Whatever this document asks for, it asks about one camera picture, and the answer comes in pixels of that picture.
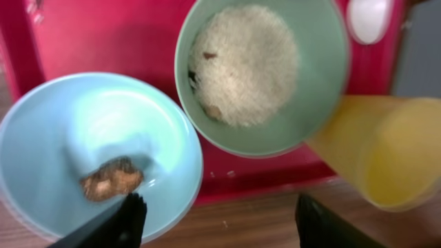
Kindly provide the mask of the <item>white plastic spoon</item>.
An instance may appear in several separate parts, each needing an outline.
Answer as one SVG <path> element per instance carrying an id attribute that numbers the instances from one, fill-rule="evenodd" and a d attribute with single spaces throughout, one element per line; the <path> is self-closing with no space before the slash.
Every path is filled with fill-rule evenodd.
<path id="1" fill-rule="evenodd" d="M 385 35 L 394 0 L 349 0 L 347 24 L 352 37 L 362 45 L 373 45 Z"/>

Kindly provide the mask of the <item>light blue bowl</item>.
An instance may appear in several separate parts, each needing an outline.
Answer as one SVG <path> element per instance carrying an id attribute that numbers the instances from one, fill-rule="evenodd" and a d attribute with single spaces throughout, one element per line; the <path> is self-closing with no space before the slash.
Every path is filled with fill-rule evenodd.
<path id="1" fill-rule="evenodd" d="M 89 201 L 79 181 L 126 156 L 144 175 L 142 240 L 176 225 L 198 195 L 203 155 L 182 109 L 155 87 L 120 74 L 89 72 L 44 83 L 1 122 L 1 198 L 29 230 L 56 241 L 104 212 L 120 196 Z"/>

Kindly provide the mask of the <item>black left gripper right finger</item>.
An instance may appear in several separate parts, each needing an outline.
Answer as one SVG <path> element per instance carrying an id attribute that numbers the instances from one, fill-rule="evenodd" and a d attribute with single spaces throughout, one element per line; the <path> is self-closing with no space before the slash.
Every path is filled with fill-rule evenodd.
<path id="1" fill-rule="evenodd" d="M 384 248 L 307 194 L 298 196 L 296 226 L 301 248 Z"/>

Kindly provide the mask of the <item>red serving tray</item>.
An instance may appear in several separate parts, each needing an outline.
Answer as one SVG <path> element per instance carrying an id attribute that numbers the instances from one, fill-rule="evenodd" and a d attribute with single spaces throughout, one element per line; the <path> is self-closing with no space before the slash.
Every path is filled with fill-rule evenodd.
<path id="1" fill-rule="evenodd" d="M 43 23 L 36 26 L 27 1 L 2 1 L 1 55 L 10 87 L 19 100 L 34 88 L 63 76 L 89 72 L 120 74 L 162 91 L 186 115 L 176 90 L 174 59 L 181 27 L 194 2 L 45 1 L 41 7 Z M 351 52 L 349 77 L 338 104 L 344 96 L 387 94 L 404 2 L 394 1 L 390 26 L 373 45 L 362 45 L 352 37 L 347 24 L 349 1 L 334 2 L 342 15 Z M 262 1 L 235 1 L 233 6 L 249 4 L 263 6 Z M 194 94 L 194 73 L 189 71 L 188 62 L 189 55 L 188 77 Z M 312 182 L 334 174 L 307 146 L 312 136 L 285 154 L 250 158 L 218 148 L 193 128 L 203 155 L 202 182 L 196 200 Z"/>

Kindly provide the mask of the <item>yellow plastic cup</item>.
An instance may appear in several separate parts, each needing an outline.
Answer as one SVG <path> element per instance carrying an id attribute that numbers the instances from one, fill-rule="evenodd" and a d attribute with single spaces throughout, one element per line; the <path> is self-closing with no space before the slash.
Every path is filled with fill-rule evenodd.
<path id="1" fill-rule="evenodd" d="M 307 145 L 372 205 L 404 211 L 440 191 L 440 100 L 345 96 Z"/>

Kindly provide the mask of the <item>green bowl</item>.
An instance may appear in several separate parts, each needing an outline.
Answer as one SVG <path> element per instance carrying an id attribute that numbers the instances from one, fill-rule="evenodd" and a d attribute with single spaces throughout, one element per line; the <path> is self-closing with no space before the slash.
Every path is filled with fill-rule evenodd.
<path id="1" fill-rule="evenodd" d="M 176 90 L 198 132 L 218 148 L 242 157 L 273 157 L 296 149 L 327 121 L 345 91 L 351 52 L 344 21 L 334 1 L 271 0 L 292 29 L 298 46 L 296 91 L 272 120 L 253 127 L 231 127 L 208 117 L 189 84 L 187 61 L 198 31 L 235 1 L 195 1 L 181 27 L 175 49 Z"/>

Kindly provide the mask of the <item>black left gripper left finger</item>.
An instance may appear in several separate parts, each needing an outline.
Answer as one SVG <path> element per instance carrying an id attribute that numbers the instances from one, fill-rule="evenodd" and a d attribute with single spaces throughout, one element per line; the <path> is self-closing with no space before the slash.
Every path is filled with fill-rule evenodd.
<path id="1" fill-rule="evenodd" d="M 146 216 L 143 197 L 130 193 L 48 248 L 139 248 Z"/>

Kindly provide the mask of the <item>grey dishwasher rack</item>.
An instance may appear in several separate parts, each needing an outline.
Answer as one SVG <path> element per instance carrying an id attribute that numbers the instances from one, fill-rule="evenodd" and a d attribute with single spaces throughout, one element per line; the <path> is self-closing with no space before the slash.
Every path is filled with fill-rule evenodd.
<path id="1" fill-rule="evenodd" d="M 391 93 L 440 98 L 440 0 L 407 1 Z"/>

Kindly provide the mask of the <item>brown food scrap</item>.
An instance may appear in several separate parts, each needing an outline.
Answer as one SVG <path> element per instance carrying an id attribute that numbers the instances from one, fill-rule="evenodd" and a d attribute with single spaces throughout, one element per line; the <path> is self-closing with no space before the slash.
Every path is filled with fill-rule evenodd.
<path id="1" fill-rule="evenodd" d="M 79 184 L 86 199 L 101 202 L 118 195 L 133 192 L 142 182 L 143 172 L 137 169 L 127 156 L 112 159 Z"/>

